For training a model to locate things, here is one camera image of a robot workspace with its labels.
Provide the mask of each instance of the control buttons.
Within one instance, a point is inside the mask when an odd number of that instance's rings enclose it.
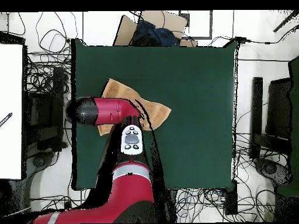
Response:
[[[139,143],[139,139],[138,139],[138,136],[129,134],[129,135],[126,135],[126,137],[124,138],[124,142],[126,144],[137,144],[137,143]]]

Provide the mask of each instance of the black monitor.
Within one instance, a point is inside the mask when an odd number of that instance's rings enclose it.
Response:
[[[290,78],[271,81],[265,129],[269,135],[285,139],[290,138],[290,90]]]

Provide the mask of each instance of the desk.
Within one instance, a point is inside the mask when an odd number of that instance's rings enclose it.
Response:
[[[166,187],[231,188],[236,46],[85,47],[72,40],[72,94],[100,96],[113,78],[168,106],[171,114],[155,131]],[[94,188],[107,136],[76,128],[76,189]]]
[[[4,120],[0,124],[0,179],[20,180],[23,148],[23,46],[1,44],[4,36],[7,34],[0,32],[0,121]]]

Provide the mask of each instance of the white screen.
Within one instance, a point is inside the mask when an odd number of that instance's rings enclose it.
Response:
[[[0,44],[0,179],[21,179],[22,45]]]

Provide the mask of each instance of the white floor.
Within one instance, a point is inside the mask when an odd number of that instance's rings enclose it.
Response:
[[[218,36],[242,36],[252,41],[275,42],[278,41],[285,32],[298,24],[296,20],[292,20],[290,23],[282,27],[277,33],[273,32],[274,28],[289,13],[290,11],[283,10],[214,10],[213,38]],[[22,15],[24,24],[26,26],[26,33],[23,36],[26,39],[26,44],[28,45],[28,52],[42,51],[38,45],[38,36],[36,34],[36,24],[40,19],[41,12],[20,14]],[[83,14],[82,12],[73,12],[75,18],[70,12],[57,12],[57,14],[63,22],[67,36],[69,38],[78,37],[79,39],[83,39],[84,42],[86,42],[86,44],[89,46],[111,46],[113,44],[113,40],[119,26],[121,16],[125,14],[131,19],[134,19],[134,16],[129,12],[84,12]],[[208,19],[202,18],[203,22],[192,22],[192,20],[196,19],[192,17],[195,15],[195,13],[190,14],[190,28],[192,27],[193,32],[195,32],[194,30],[198,30],[198,33],[195,33],[194,35],[206,36],[207,28],[203,28],[203,26],[206,27],[208,25]],[[23,25],[19,19],[18,14],[11,13],[10,15],[10,32],[22,33]],[[55,15],[55,13],[44,12],[37,25],[39,39],[41,39],[41,37],[51,29],[57,29],[60,32],[63,32],[60,20]],[[54,32],[52,34],[49,33],[48,37],[44,39],[44,46],[49,47],[53,35],[55,35]],[[59,49],[59,47],[63,45],[63,40],[62,38],[59,38],[59,36],[57,36],[54,41],[55,42],[53,42],[52,46],[53,50]],[[241,45],[238,57],[239,66],[237,119],[239,119],[241,115],[251,109],[251,85],[253,77],[263,77],[264,102],[267,102],[267,89],[270,81],[289,77],[287,61],[299,55],[298,41],[299,32],[296,32],[289,34],[284,40],[277,44],[265,45],[246,43],[244,45]],[[213,46],[221,47],[226,42],[227,40],[219,38],[213,43]],[[210,43],[211,40],[199,40],[199,46],[207,46]],[[267,105],[265,105],[263,108],[263,130],[265,130],[266,125],[266,106]],[[237,132],[249,133],[249,122],[250,114],[242,117],[237,126]],[[238,140],[246,141],[241,136],[238,137]],[[63,195],[68,195],[68,184],[71,178],[71,163],[71,147],[68,147],[60,153],[59,159],[54,166],[49,167],[45,171],[39,172],[35,175],[31,188],[31,198],[52,197],[55,195],[60,195],[59,197],[56,197],[57,199],[59,199]],[[262,189],[273,189],[270,181],[258,175],[253,167],[249,166],[248,168],[246,168],[246,171],[244,169],[239,169],[238,172],[239,177],[250,187],[253,197],[255,197],[256,193]],[[84,193],[85,192],[72,191],[71,189],[69,189],[70,197],[73,200],[78,200],[78,204],[80,204],[80,200],[82,198],[84,199]],[[238,195],[239,199],[249,196],[249,190],[244,183],[238,185]],[[53,198],[48,198],[47,200],[42,201],[33,201],[32,209],[35,211],[41,210],[43,207],[49,204],[49,200],[51,199]],[[246,200],[248,202],[246,202],[245,199],[239,202],[239,210],[251,208],[250,205],[245,204],[252,204],[252,199],[247,198]],[[269,192],[261,193],[261,195],[259,196],[259,200],[264,204],[274,204],[274,198]],[[198,204],[195,207],[195,211],[190,211],[190,217],[186,217],[186,206],[182,209],[182,211],[185,212],[185,214],[180,211],[179,215],[182,217],[181,219],[179,219],[179,221],[181,222],[190,222],[191,218],[194,218],[194,222],[222,222],[222,217],[219,212],[215,208],[209,207],[208,205]],[[243,214],[242,216],[248,221],[253,221],[254,219],[250,214]]]

